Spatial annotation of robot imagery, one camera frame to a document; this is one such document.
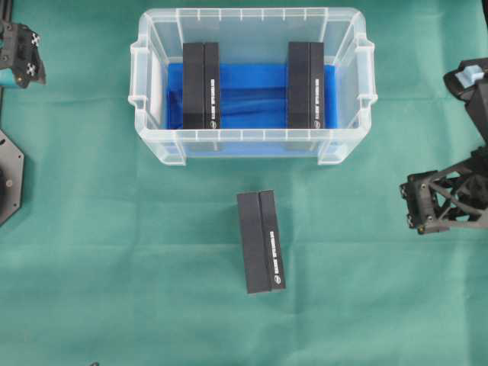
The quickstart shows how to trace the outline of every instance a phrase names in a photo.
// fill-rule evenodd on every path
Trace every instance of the black box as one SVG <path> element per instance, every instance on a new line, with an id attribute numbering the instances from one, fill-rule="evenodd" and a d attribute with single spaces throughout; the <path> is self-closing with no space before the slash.
<path id="1" fill-rule="evenodd" d="M 248 294 L 286 287 L 273 191 L 237 195 Z"/>
<path id="2" fill-rule="evenodd" d="M 324 128 L 323 43 L 310 42 L 310 127 Z"/>
<path id="3" fill-rule="evenodd" d="M 288 43 L 287 128 L 309 128 L 310 44 Z"/>
<path id="4" fill-rule="evenodd" d="M 220 128 L 219 44 L 206 43 L 205 62 L 205 128 Z"/>
<path id="5" fill-rule="evenodd" d="M 324 128 L 323 43 L 288 44 L 287 127 Z"/>
<path id="6" fill-rule="evenodd" d="M 205 128 L 204 98 L 204 44 L 183 43 L 183 128 Z"/>

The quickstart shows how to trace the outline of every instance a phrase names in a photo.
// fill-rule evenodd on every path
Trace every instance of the light blue component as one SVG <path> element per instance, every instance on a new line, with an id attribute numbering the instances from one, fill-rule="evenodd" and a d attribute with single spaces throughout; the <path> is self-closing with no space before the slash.
<path id="1" fill-rule="evenodd" d="M 4 88 L 19 88 L 19 86 L 15 82 L 15 77 L 12 70 L 0 70 L 0 86 L 3 86 Z"/>
<path id="2" fill-rule="evenodd" d="M 485 73 L 478 65 L 466 66 L 463 71 L 456 74 L 457 80 L 459 80 L 464 88 L 469 88 L 484 76 Z"/>

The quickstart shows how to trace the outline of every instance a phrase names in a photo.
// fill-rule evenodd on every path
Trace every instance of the clear plastic storage bin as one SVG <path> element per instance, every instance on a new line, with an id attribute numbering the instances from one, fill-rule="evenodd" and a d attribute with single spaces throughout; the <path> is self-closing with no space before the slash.
<path id="1" fill-rule="evenodd" d="M 289 41 L 324 42 L 335 67 L 337 128 L 169 130 L 168 67 L 185 42 L 218 42 L 220 63 L 286 64 Z M 167 165 L 193 157 L 316 157 L 342 162 L 371 128 L 374 44 L 353 8 L 179 8 L 143 14 L 130 47 L 129 102 L 142 140 Z"/>

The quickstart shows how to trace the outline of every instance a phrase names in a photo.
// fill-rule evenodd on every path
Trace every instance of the blue plastic liner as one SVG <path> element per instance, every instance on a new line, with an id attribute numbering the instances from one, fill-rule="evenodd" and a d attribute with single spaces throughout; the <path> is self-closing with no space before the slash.
<path id="1" fill-rule="evenodd" d="M 337 128 L 336 68 L 324 66 L 326 128 Z M 286 65 L 220 65 L 222 128 L 286 128 Z M 166 128 L 183 125 L 183 65 L 168 67 Z"/>

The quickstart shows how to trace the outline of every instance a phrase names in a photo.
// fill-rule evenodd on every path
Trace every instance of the green cloth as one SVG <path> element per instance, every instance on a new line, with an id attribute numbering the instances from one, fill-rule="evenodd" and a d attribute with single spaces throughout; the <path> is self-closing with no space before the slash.
<path id="1" fill-rule="evenodd" d="M 9 365 L 488 363 L 488 233 L 418 236 L 398 185 L 482 144 L 442 76 L 488 56 L 472 1 L 307 2 L 363 11 L 379 101 L 341 164 L 161 164 L 133 127 L 140 15 L 285 1 L 15 0 L 42 35 L 47 85 L 8 90 L 26 154 L 0 228 L 0 358 Z M 287 289 L 246 294 L 236 194 L 274 189 Z"/>

